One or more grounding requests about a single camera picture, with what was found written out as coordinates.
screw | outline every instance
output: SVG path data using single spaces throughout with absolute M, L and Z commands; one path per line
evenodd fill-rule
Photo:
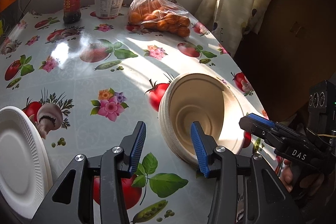
M 84 155 L 82 155 L 82 154 L 79 154 L 75 157 L 76 161 L 82 161 L 83 159 L 84 159 Z
M 225 147 L 224 147 L 224 146 L 221 146 L 221 145 L 218 145 L 218 146 L 216 147 L 216 151 L 217 151 L 217 152 L 225 152 Z
M 255 154 L 253 154 L 253 158 L 255 160 L 262 160 L 263 157 L 262 157 L 262 155 L 255 153 Z
M 112 148 L 112 152 L 113 153 L 119 153 L 121 152 L 123 149 L 120 146 L 115 146 Z

plate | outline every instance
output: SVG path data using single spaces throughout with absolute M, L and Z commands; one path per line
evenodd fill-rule
M 0 191 L 8 205 L 28 219 L 49 190 L 40 138 L 22 110 L 0 110 Z

sauce jar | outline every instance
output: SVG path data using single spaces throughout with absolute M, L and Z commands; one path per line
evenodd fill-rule
M 81 19 L 81 0 L 63 0 L 63 21 L 72 24 Z

bowl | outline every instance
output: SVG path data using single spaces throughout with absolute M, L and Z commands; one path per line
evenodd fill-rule
M 187 163 L 198 166 L 190 137 L 192 122 L 199 121 L 205 134 L 218 145 L 238 154 L 244 142 L 239 120 L 241 106 L 222 81 L 202 73 L 176 77 L 159 106 L 161 133 L 169 148 Z
M 96 17 L 103 19 L 117 17 L 123 1 L 124 0 L 94 0 Z

floral tablecloth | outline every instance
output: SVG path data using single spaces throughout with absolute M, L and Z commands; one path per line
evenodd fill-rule
M 151 94 L 164 92 L 181 73 L 202 72 L 231 88 L 244 113 L 251 106 L 266 113 L 229 53 L 195 18 L 190 37 L 183 39 L 128 25 L 127 11 L 101 20 L 94 7 L 84 7 L 81 20 L 67 26 L 63 11 L 26 14 L 0 47 L 0 107 L 19 107 L 35 123 L 53 181 L 75 155 L 101 155 L 144 121 L 142 173 L 123 182 L 130 221 L 139 222 L 138 212 L 161 202 L 164 209 L 149 214 L 148 223 L 206 223 L 214 180 L 197 176 L 168 148 L 160 132 L 159 102 Z M 254 136 L 246 135 L 246 141 L 241 154 L 259 151 L 277 167 L 271 148 Z M 94 208 L 99 223 L 96 202 Z

